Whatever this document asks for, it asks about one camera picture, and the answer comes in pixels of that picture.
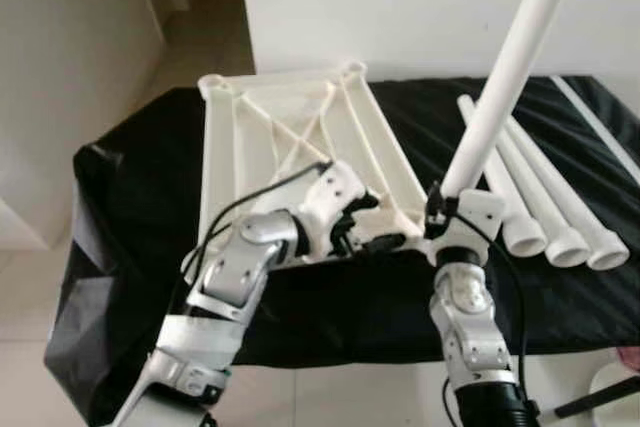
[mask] black cloth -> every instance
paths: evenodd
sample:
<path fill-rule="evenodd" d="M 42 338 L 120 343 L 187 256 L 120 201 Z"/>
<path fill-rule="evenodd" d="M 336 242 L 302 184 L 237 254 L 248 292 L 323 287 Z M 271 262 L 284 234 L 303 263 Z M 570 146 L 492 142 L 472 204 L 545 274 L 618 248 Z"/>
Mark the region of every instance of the black cloth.
<path fill-rule="evenodd" d="M 592 78 L 567 80 L 640 162 L 638 120 Z M 477 98 L 483 84 L 371 85 L 425 190 L 442 178 L 462 135 L 457 96 Z M 111 421 L 130 391 L 195 244 L 203 107 L 196 89 L 172 90 L 74 157 L 74 238 L 83 240 L 71 247 L 45 362 L 89 425 Z M 515 116 L 631 250 L 624 266 L 606 272 L 553 268 L 542 255 L 518 259 L 528 352 L 640 344 L 640 189 L 549 79 L 527 83 Z M 517 298 L 505 267 L 492 252 L 496 318 L 515 352 Z M 274 272 L 236 363 L 439 360 L 428 314 L 433 276 L 415 252 Z"/>

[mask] black wire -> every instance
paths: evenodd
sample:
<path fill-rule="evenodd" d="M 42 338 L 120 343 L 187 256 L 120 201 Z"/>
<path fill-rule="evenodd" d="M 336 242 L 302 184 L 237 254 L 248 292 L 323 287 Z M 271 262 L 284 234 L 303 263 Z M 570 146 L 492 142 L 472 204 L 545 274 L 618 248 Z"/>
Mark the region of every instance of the black wire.
<path fill-rule="evenodd" d="M 342 237 L 342 245 L 344 246 L 350 257 L 354 257 L 356 255 L 355 251 L 353 250 L 353 245 L 351 245 L 351 241 L 349 240 L 349 237 L 347 237 L 347 234 Z"/>
<path fill-rule="evenodd" d="M 216 230 L 213 233 L 212 238 L 217 237 L 222 232 L 227 230 L 229 227 L 231 227 L 231 222 L 227 222 L 218 230 Z M 173 290 L 171 291 L 171 297 L 169 300 L 169 309 L 167 310 L 167 315 L 169 315 L 172 312 L 173 308 L 175 307 L 175 303 L 178 300 L 178 292 L 180 292 L 180 287 L 181 287 L 180 278 L 182 275 L 186 275 L 189 272 L 189 269 L 191 268 L 191 264 L 193 263 L 193 260 L 196 258 L 196 255 L 198 254 L 199 250 L 200 250 L 200 246 L 196 247 L 195 249 L 193 249 L 193 251 L 191 251 L 191 255 L 189 256 L 189 259 L 187 259 L 187 263 L 184 269 L 180 269 L 180 271 L 178 272 L 178 278 L 176 279 L 176 282 L 173 286 Z"/>
<path fill-rule="evenodd" d="M 202 263 L 204 262 L 204 254 L 205 251 L 207 250 L 207 245 L 209 244 L 209 242 L 211 241 L 211 239 L 213 239 L 213 235 L 214 235 L 214 230 L 216 228 L 216 226 L 218 225 L 218 223 L 224 218 L 225 215 L 227 215 L 228 212 L 230 212 L 231 210 L 235 209 L 236 207 L 238 207 L 239 205 L 244 204 L 245 202 L 249 202 L 250 200 L 255 199 L 256 197 L 260 197 L 261 195 L 266 194 L 267 192 L 271 192 L 272 190 L 278 189 L 280 187 L 282 187 L 283 185 L 289 184 L 291 182 L 293 182 L 294 180 L 299 179 L 300 177 L 303 177 L 304 175 L 308 174 L 309 172 L 311 172 L 312 170 L 319 170 L 321 172 L 324 172 L 326 169 L 328 169 L 331 166 L 332 162 L 315 162 L 307 167 L 305 167 L 304 169 L 296 172 L 293 175 L 290 175 L 289 177 L 285 177 L 284 179 L 276 182 L 275 184 L 271 184 L 267 187 L 264 187 L 263 189 L 260 190 L 256 190 L 255 192 L 252 192 L 248 195 L 245 195 L 244 197 L 240 197 L 238 200 L 234 200 L 233 202 L 231 202 L 229 205 L 227 205 L 224 209 L 222 209 L 220 211 L 220 213 L 216 216 L 215 219 L 213 219 L 213 222 L 211 222 L 211 224 L 209 225 L 209 228 L 207 229 L 207 232 L 204 236 L 204 239 L 202 240 L 202 245 L 200 246 L 199 250 L 198 250 L 198 254 L 197 254 L 197 264 L 196 264 L 196 272 L 194 275 L 194 282 L 195 279 L 198 278 L 198 276 L 200 275 L 200 271 L 202 270 Z"/>
<path fill-rule="evenodd" d="M 458 424 L 456 424 L 456 421 L 453 420 L 453 414 L 451 413 L 451 410 L 449 410 L 449 402 L 447 402 L 447 386 L 448 385 L 449 385 L 449 377 L 447 377 L 444 380 L 444 383 L 442 384 L 442 403 L 444 405 L 444 411 L 447 413 L 447 417 L 449 418 L 449 422 L 453 427 L 458 427 Z"/>
<path fill-rule="evenodd" d="M 524 291 L 522 289 L 522 282 L 520 281 L 520 276 L 518 274 L 518 271 L 513 265 L 513 262 L 511 262 L 511 258 L 509 257 L 509 254 L 507 254 L 507 252 L 500 246 L 500 244 L 498 244 L 495 240 L 491 239 L 487 234 L 485 234 L 482 230 L 480 230 L 480 228 L 477 225 L 475 225 L 469 219 L 464 217 L 462 214 L 459 214 L 456 212 L 453 215 L 454 217 L 459 219 L 462 223 L 470 227 L 476 234 L 478 234 L 486 242 L 488 242 L 489 245 L 494 247 L 498 251 L 498 253 L 500 253 L 500 255 L 503 257 L 503 259 L 505 260 L 509 268 L 509 273 L 511 274 L 513 283 L 516 286 L 516 293 L 518 294 L 518 304 L 519 304 L 519 310 L 520 310 L 520 332 L 519 332 L 520 351 L 518 354 L 518 378 L 520 380 L 520 388 L 522 389 L 524 398 L 525 400 L 529 400 L 529 394 L 527 392 L 527 382 L 525 378 L 525 365 L 524 365 L 525 357 L 527 353 L 527 317 L 526 317 L 526 311 L 525 311 Z"/>

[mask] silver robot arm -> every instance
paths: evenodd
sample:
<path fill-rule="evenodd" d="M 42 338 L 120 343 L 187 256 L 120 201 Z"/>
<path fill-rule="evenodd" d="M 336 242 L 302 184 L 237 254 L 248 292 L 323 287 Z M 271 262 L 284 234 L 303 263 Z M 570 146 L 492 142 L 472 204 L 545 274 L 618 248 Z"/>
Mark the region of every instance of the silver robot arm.
<path fill-rule="evenodd" d="M 463 190 L 451 201 L 442 199 L 437 185 L 427 205 L 428 257 L 438 268 L 429 310 L 465 427 L 539 425 L 537 406 L 518 385 L 495 323 L 482 268 L 487 239 L 495 239 L 503 210 L 502 200 L 490 192 Z"/>
<path fill-rule="evenodd" d="M 155 349 L 112 427 L 215 425 L 207 410 L 225 390 L 270 270 L 340 250 L 336 243 L 346 235 L 340 221 L 376 203 L 351 167 L 337 161 L 294 212 L 235 221 L 222 248 L 205 250 L 184 313 L 165 317 Z"/>

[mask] white pvc pipe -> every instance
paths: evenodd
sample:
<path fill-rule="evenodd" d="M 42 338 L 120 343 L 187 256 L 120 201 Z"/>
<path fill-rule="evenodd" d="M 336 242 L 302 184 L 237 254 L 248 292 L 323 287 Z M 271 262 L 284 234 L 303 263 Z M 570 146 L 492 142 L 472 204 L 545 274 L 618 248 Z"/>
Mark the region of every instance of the white pvc pipe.
<path fill-rule="evenodd" d="M 522 0 L 482 95 L 442 182 L 442 195 L 472 188 L 529 76 L 560 0 Z"/>
<path fill-rule="evenodd" d="M 506 130 L 556 205 L 560 207 L 564 217 L 589 244 L 592 253 L 587 260 L 587 265 L 595 270 L 605 270 L 624 264 L 629 258 L 629 249 L 620 240 L 618 234 L 602 225 L 515 119 L 510 118 L 507 121 Z"/>
<path fill-rule="evenodd" d="M 465 124 L 473 117 L 473 100 L 468 95 L 458 97 L 458 108 Z M 484 175 L 492 192 L 505 202 L 502 239 L 507 250 L 516 257 L 533 257 L 547 247 L 547 237 L 537 220 L 529 214 L 518 188 L 509 175 L 500 154 L 492 149 L 484 164 Z"/>
<path fill-rule="evenodd" d="M 549 263 L 555 267 L 574 267 L 587 260 L 591 252 L 584 238 L 564 219 L 506 132 L 502 132 L 498 138 L 498 150 L 529 211 L 540 222 L 549 240 L 544 251 Z"/>

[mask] floor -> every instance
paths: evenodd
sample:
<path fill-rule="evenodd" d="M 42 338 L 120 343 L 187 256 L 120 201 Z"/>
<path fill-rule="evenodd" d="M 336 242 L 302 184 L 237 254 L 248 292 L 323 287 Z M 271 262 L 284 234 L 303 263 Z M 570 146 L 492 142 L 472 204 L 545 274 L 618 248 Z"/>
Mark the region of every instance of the floor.
<path fill-rule="evenodd" d="M 253 72 L 242 0 L 200 0 L 167 25 L 168 48 L 141 103 L 200 75 Z M 42 358 L 70 233 L 55 250 L 0 254 L 0 425 L 80 427 Z M 608 350 L 532 356 L 529 390 L 550 408 L 585 394 Z M 446 426 L 442 363 L 276 370 L 239 367 L 215 416 L 224 427 Z M 554 424 L 591 425 L 586 415 Z"/>

